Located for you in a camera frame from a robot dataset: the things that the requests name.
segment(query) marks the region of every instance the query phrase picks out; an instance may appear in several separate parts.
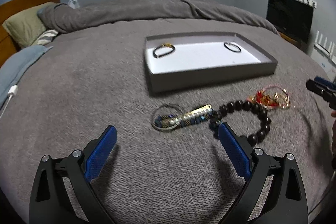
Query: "striped pillow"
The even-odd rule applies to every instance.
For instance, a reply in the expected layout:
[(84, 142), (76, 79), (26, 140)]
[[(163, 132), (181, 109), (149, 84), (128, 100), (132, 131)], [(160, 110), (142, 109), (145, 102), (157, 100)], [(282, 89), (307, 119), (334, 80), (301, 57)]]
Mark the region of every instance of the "striped pillow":
[(58, 35), (56, 30), (47, 30), (41, 34), (33, 43), (33, 45), (47, 45)]

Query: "gray duvet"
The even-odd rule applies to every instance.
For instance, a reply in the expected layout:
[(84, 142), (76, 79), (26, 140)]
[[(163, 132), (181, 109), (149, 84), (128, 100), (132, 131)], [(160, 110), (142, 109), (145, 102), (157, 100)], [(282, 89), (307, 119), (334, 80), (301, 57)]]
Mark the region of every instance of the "gray duvet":
[[(144, 72), (144, 38), (193, 31), (241, 34), (278, 60), (275, 74), (153, 95)], [(323, 196), (332, 175), (333, 120), (328, 104), (308, 92), (305, 82), (326, 75), (309, 56), (270, 30), (205, 19), (139, 19), (64, 34), (51, 45), (53, 49), (23, 75), (0, 121), (0, 186), (26, 221), (41, 157), (68, 156), (112, 124), (118, 131), (117, 145), (92, 185), (116, 223), (217, 223), (244, 185), (243, 178), (236, 175), (207, 123), (160, 133), (151, 127), (150, 116), (163, 103), (185, 109), (210, 103), (218, 108), (269, 84), (286, 88), (292, 105), (270, 114), (271, 132), (259, 146), (270, 155), (294, 154), (308, 210)], [(248, 136), (260, 126), (246, 112), (235, 112), (225, 121), (238, 136)], [(253, 217), (269, 186), (270, 179)], [(84, 217), (69, 184), (67, 188), (76, 212)]]
[(266, 19), (233, 6), (204, 0), (112, 0), (72, 9), (53, 4), (43, 9), (40, 19), (49, 29), (69, 33), (117, 21), (157, 18), (195, 18), (263, 27), (278, 34)]

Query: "silver screw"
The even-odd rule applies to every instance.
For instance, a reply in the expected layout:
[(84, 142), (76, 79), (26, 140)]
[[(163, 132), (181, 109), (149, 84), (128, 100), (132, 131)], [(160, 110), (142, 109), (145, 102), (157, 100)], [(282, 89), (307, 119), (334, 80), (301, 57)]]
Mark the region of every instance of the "silver screw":
[(48, 155), (44, 155), (43, 157), (42, 157), (42, 161), (48, 161), (49, 160), (49, 156)]
[(80, 155), (81, 155), (81, 151), (80, 150), (75, 150), (75, 151), (73, 151), (72, 152), (72, 155), (74, 156), (74, 157), (79, 157)]
[(291, 153), (289, 153), (289, 154), (287, 154), (287, 158), (288, 158), (289, 160), (293, 160), (293, 159), (294, 159), (294, 156), (293, 156)]
[(264, 153), (264, 151), (261, 150), (260, 148), (256, 148), (256, 149), (254, 150), (254, 153), (256, 153), (258, 156), (261, 156), (261, 155)]

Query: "light blue blanket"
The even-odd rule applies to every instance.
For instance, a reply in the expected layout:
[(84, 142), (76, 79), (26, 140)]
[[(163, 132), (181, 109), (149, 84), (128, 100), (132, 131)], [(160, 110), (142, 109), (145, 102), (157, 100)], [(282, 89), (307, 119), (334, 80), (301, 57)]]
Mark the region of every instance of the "light blue blanket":
[(13, 54), (0, 68), (0, 108), (11, 86), (16, 85), (28, 68), (52, 47), (34, 45)]

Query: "bracelet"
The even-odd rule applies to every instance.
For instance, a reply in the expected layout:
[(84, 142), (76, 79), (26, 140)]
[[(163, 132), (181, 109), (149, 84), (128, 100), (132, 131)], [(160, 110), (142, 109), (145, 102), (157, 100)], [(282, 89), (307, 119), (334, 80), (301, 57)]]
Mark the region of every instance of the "bracelet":
[[(235, 50), (229, 48), (228, 46), (234, 46), (234, 47), (237, 48), (237, 50), (235, 51)], [(237, 52), (237, 53), (242, 52), (242, 49), (238, 45), (232, 44), (231, 42), (224, 42), (224, 47), (226, 47), (229, 51), (232, 51), (232, 52)]]
[(261, 128), (255, 133), (247, 137), (248, 143), (253, 147), (257, 143), (261, 143), (265, 137), (268, 135), (271, 127), (271, 119), (268, 117), (268, 111), (261, 107), (257, 103), (251, 103), (246, 100), (229, 102), (226, 105), (222, 105), (218, 111), (212, 113), (212, 118), (210, 120), (210, 129), (214, 131), (214, 137), (218, 139), (218, 127), (222, 123), (222, 118), (226, 117), (228, 113), (234, 113), (234, 111), (251, 111), (253, 114), (257, 115), (261, 121)]
[[(161, 115), (161, 116), (158, 116), (155, 120), (154, 118), (156, 117), (157, 113), (159, 112), (160, 109), (162, 108), (172, 108), (174, 110), (177, 111), (178, 114), (170, 114), (170, 115)], [(165, 131), (165, 132), (168, 132), (168, 131), (171, 131), (171, 130), (174, 130), (176, 128), (178, 128), (178, 126), (180, 125), (180, 122), (181, 122), (181, 119), (179, 118), (179, 115), (183, 114), (185, 111), (182, 107), (180, 107), (179, 105), (176, 105), (176, 104), (163, 104), (161, 105), (159, 108), (157, 108), (153, 115), (152, 115), (152, 118), (151, 118), (151, 125), (153, 128), (155, 128), (156, 130), (158, 131)], [(167, 125), (162, 125), (162, 120), (163, 119), (169, 119), (169, 118), (175, 118), (176, 121), (173, 123), (173, 124), (167, 124)]]
[[(266, 90), (270, 88), (278, 88), (282, 91), (282, 94), (275, 92), (272, 96), (266, 93)], [(253, 103), (258, 103), (263, 108), (272, 110), (277, 108), (288, 109), (290, 106), (288, 92), (278, 85), (268, 85), (262, 90), (259, 90), (254, 96), (248, 98)]]
[[(165, 48), (165, 47), (167, 47), (167, 48), (171, 48), (172, 50), (171, 50), (170, 52), (166, 52), (166, 53), (164, 53), (164, 54), (156, 54), (156, 53), (155, 53), (158, 49), (160, 49), (160, 48)], [(153, 56), (154, 56), (155, 58), (161, 58), (161, 57), (164, 57), (164, 56), (166, 56), (166, 55), (168, 55), (168, 54), (173, 53), (174, 51), (175, 51), (175, 46), (174, 46), (173, 44), (170, 44), (170, 43), (164, 43), (164, 44), (162, 44), (162, 45), (156, 47), (156, 48), (153, 50)]]

